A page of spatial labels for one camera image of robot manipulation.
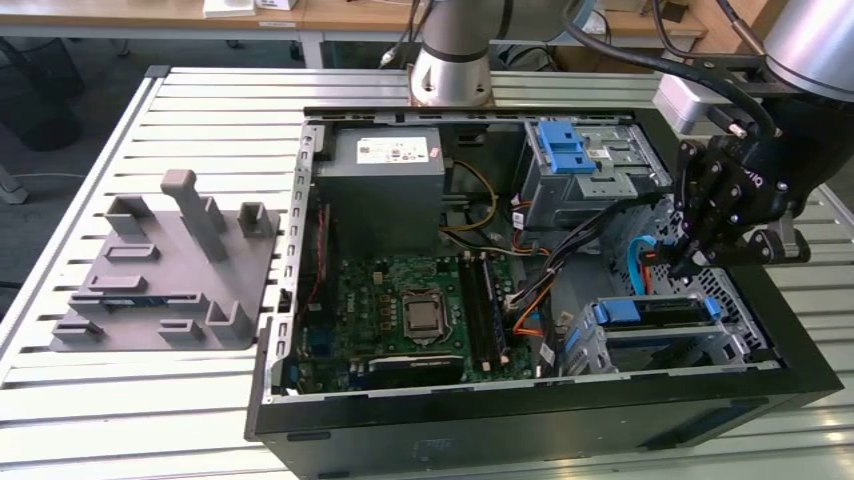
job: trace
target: table surface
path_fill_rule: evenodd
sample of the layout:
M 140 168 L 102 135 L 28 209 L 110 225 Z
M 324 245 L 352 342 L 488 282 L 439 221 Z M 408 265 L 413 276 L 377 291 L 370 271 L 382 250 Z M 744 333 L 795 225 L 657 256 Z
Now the table surface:
M 492 83 L 503 107 L 651 108 L 657 77 L 503 72 Z M 294 478 L 282 475 L 260 444 L 242 440 L 254 347 L 53 353 L 50 331 L 109 232 L 101 215 L 116 194 L 141 195 L 152 208 L 174 209 L 157 193 L 160 176 L 189 168 L 198 191 L 214 196 L 221 209 L 261 201 L 284 213 L 302 108 L 405 102 L 398 72 L 176 68 L 165 79 L 144 80 L 0 323 L 2 480 Z M 795 220 L 812 244 L 812 263 L 768 269 L 847 390 L 692 449 L 489 467 L 476 478 L 854 478 L 848 217 L 834 209 L 831 195 L 815 193 Z M 273 260 L 270 278 L 280 269 Z M 272 286 L 262 304 L 273 307 L 276 301 Z
M 293 28 L 338 31 L 400 31 L 408 7 L 384 0 L 300 0 L 293 10 L 257 9 L 252 17 L 201 18 L 204 0 L 2 0 L 0 24 L 109 27 L 262 29 L 260 22 L 290 22 Z M 615 36 L 655 36 L 652 19 L 607 12 Z M 671 35 L 700 37 L 707 29 L 688 12 L 665 22 Z

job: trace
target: aluminum extrusion table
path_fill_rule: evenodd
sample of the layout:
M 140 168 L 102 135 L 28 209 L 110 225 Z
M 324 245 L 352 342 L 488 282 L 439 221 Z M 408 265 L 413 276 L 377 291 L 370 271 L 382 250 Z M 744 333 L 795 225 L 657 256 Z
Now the aluminum extrusion table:
M 647 75 L 493 75 L 499 106 L 651 107 L 656 84 Z M 397 72 L 173 68 L 142 80 L 0 324 L 0 479 L 293 478 L 264 446 L 242 440 L 254 348 L 52 353 L 50 330 L 109 231 L 100 214 L 113 195 L 173 208 L 160 175 L 190 168 L 220 208 L 262 201 L 284 212 L 302 107 L 404 105 L 405 93 Z M 847 390 L 692 449 L 421 477 L 854 478 L 851 214 L 821 188 L 796 223 L 812 263 L 769 274 Z M 270 275 L 278 268 L 273 260 Z

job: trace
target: connector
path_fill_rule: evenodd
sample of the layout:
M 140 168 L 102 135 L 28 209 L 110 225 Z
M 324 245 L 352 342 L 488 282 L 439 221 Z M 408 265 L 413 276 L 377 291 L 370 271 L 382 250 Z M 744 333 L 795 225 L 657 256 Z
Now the connector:
M 378 60 L 378 68 L 385 67 L 385 65 L 388 65 L 393 61 L 396 56 L 397 56 L 397 47 L 390 47 L 388 51 L 382 53 L 382 57 Z

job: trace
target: motherboard chip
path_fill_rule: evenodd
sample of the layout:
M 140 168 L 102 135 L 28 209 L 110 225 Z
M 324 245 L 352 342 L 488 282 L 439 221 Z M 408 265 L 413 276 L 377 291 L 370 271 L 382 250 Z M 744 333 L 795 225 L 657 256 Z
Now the motherboard chip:
M 444 334 L 444 297 L 440 289 L 409 290 L 403 295 L 403 334 L 428 345 Z

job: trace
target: ram slot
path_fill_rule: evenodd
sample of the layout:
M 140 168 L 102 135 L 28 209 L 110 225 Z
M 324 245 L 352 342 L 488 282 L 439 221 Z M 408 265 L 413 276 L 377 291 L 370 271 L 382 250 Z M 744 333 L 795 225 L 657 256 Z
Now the ram slot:
M 483 265 L 484 260 L 463 256 L 457 264 L 471 359 L 473 365 L 480 366 L 480 369 L 488 372 L 493 365 L 497 366 L 500 364 L 503 353 L 493 327 L 491 302 L 495 302 L 495 295 L 492 294 L 491 284 L 487 283 L 488 276 Z

